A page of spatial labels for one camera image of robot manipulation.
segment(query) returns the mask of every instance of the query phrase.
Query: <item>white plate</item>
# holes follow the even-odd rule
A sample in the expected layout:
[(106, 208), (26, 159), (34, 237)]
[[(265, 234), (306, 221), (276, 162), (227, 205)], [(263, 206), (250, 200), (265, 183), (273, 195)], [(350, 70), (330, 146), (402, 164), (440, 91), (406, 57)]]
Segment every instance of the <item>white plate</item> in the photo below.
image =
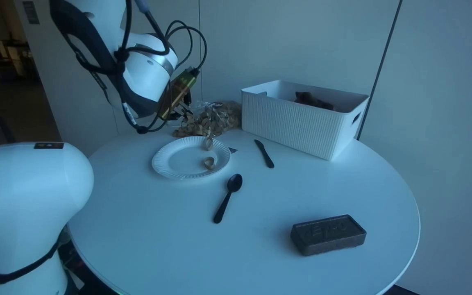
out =
[[(203, 160), (214, 159), (212, 168), (206, 168)], [(188, 136), (170, 141), (152, 157), (152, 168), (166, 178), (196, 178), (219, 172), (230, 159), (230, 150), (212, 139), (211, 147), (204, 149), (204, 136)]]

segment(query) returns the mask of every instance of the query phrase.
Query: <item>table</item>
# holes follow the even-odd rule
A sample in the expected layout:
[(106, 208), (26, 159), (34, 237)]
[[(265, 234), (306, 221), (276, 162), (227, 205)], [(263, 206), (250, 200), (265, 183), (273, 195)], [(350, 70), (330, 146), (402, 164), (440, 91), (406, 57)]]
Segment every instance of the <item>table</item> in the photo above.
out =
[[(127, 134), (89, 162), (93, 193), (68, 223), (75, 249), (111, 288), (132, 295), (380, 293), (409, 265), (419, 242), (419, 211), (398, 172), (361, 142), (321, 160), (265, 142), (266, 168), (253, 137), (229, 131), (217, 141), (235, 149), (225, 168), (168, 180), (150, 167), (168, 132)], [(222, 223), (214, 214), (225, 178), (242, 173)], [(299, 255), (291, 224), (350, 214), (365, 242)]]

